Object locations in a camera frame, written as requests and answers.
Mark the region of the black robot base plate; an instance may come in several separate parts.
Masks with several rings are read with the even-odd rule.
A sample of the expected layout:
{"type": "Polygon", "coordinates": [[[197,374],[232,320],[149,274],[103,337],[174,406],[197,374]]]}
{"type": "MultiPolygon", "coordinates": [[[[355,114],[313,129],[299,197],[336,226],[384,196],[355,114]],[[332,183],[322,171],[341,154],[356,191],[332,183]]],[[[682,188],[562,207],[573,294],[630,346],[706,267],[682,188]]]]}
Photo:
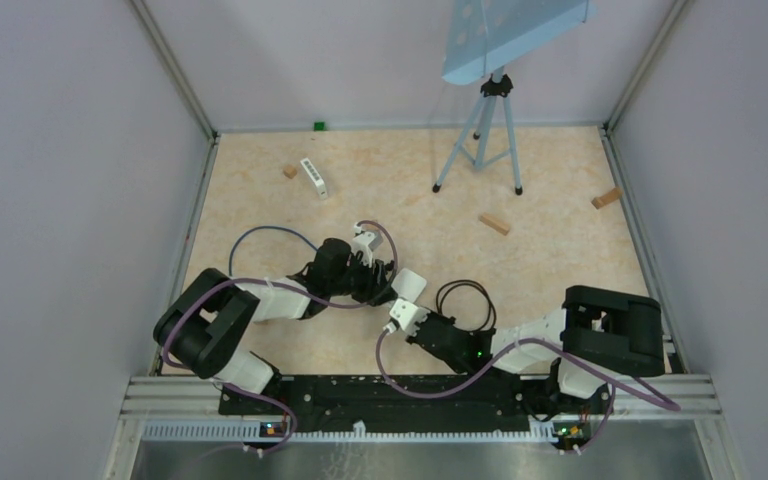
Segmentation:
{"type": "Polygon", "coordinates": [[[607,386],[587,400],[561,394],[554,379],[492,370],[466,389],[438,398],[463,375],[398,375],[397,392],[380,376],[296,375],[270,384],[256,400],[223,388],[223,416],[296,415],[298,432],[347,432],[361,421],[372,433],[525,432],[539,420],[601,414],[607,386]]]}

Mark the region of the white TP-Link switch box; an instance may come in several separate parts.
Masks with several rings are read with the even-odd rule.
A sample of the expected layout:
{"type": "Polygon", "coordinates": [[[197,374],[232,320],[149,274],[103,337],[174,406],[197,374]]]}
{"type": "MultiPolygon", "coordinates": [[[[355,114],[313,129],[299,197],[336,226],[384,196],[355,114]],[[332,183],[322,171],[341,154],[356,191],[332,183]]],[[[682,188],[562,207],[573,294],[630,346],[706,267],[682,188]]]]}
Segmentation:
{"type": "Polygon", "coordinates": [[[415,303],[427,287],[427,280],[416,272],[403,268],[395,276],[391,288],[397,297],[415,303]]]}

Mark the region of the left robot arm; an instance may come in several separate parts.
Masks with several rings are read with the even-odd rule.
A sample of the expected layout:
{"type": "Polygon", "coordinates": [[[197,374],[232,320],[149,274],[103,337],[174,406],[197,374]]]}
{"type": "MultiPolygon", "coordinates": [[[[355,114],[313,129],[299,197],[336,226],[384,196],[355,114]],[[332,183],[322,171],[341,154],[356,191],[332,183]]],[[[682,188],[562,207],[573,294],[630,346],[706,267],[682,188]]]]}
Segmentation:
{"type": "Polygon", "coordinates": [[[257,413],[279,404],[278,369],[241,344],[249,325],[275,319],[306,320],[335,298],[357,307],[378,306],[396,297],[396,262],[370,259],[349,243],[328,238],[302,270],[269,283],[234,283],[215,268],[203,270],[157,321],[153,340],[168,360],[200,379],[215,379],[242,390],[257,413]]]}

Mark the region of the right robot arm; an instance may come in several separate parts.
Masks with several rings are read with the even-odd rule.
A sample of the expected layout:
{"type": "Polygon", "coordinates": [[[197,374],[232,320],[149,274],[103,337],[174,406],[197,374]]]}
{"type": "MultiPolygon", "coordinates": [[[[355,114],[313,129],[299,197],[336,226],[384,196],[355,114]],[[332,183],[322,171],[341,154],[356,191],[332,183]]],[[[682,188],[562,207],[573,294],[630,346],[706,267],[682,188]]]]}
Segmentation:
{"type": "Polygon", "coordinates": [[[390,333],[443,361],[457,374],[521,374],[554,362],[549,404],[572,412],[611,378],[665,374],[662,308],[650,297],[575,285],[561,306],[517,327],[466,331],[454,319],[404,299],[390,310],[390,333]]]}

